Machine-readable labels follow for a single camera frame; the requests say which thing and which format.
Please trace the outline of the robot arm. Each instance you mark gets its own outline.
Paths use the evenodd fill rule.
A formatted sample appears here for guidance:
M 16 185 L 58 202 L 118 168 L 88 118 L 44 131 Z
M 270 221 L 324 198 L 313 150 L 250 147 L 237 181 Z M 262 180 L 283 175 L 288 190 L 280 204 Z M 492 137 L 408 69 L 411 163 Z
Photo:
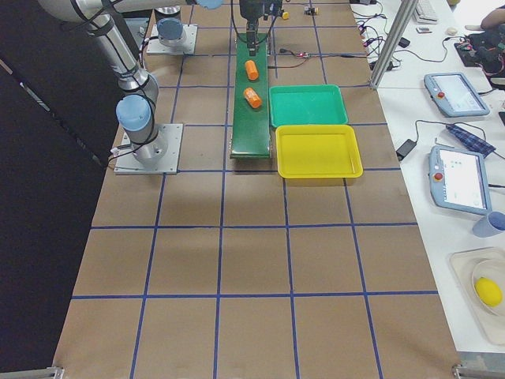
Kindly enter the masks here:
M 167 139 L 155 122 L 159 86 L 140 66 L 123 35 L 114 13 L 181 6 L 183 1 L 40 1 L 51 16 L 85 28 L 105 55 L 125 97 L 116 106 L 116 115 L 126 132 L 131 155 L 144 167 L 154 166 L 166 154 Z
M 240 16 L 246 20 L 245 34 L 236 34 L 246 45 L 249 55 L 255 56 L 268 35 L 260 36 L 260 20 L 274 24 L 283 15 L 282 2 L 275 0 L 243 0 L 238 3 Z M 147 39 L 151 54 L 191 55 L 195 51 L 197 26 L 181 22 L 179 6 L 155 10 L 156 23 Z

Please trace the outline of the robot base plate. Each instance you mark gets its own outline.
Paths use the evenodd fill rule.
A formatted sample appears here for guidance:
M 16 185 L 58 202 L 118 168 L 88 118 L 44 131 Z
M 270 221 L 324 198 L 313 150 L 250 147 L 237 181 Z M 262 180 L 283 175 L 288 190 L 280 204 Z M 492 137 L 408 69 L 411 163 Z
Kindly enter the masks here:
M 114 160 L 115 174 L 177 174 L 183 134 L 182 124 L 156 124 L 157 138 L 133 152 L 127 132 L 123 133 L 118 158 Z
M 197 24 L 184 24 L 181 37 L 178 39 L 158 39 L 157 25 L 152 28 L 146 48 L 150 55 L 193 55 L 196 47 Z

